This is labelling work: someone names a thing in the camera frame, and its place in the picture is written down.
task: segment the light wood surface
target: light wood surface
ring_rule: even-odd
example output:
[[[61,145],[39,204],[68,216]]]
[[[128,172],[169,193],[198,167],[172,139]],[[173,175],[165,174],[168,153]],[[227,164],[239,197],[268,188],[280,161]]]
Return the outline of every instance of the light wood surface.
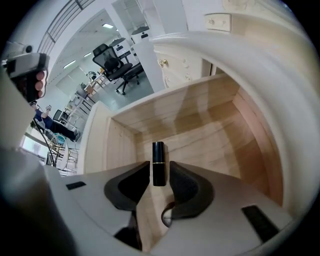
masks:
[[[138,162],[152,160],[152,142],[162,141],[167,147],[167,164],[178,161],[232,175],[269,195],[261,151],[232,101],[178,118],[171,126],[158,125],[151,133],[148,130],[136,134],[135,139]],[[139,203],[145,209],[139,214],[146,218],[144,226],[149,227],[141,229],[144,251],[148,251],[167,231],[161,222],[161,213],[172,200],[169,183],[165,187],[150,185],[144,193]]]
[[[269,125],[256,104],[242,88],[239,89],[232,102],[250,127],[262,153],[269,184],[269,197],[282,206],[283,180],[281,162]]]
[[[113,118],[134,133],[152,133],[160,125],[232,101],[239,85],[225,74],[149,97]]]
[[[103,149],[105,157],[102,159],[104,170],[137,162],[135,137],[131,131],[109,118],[106,133]]]

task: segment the white cabinet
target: white cabinet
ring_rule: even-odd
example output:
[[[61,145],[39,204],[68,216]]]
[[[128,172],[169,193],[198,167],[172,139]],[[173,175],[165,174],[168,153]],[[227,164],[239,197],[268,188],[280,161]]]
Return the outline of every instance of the white cabinet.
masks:
[[[167,88],[210,75],[211,63],[181,47],[155,45],[154,51]]]

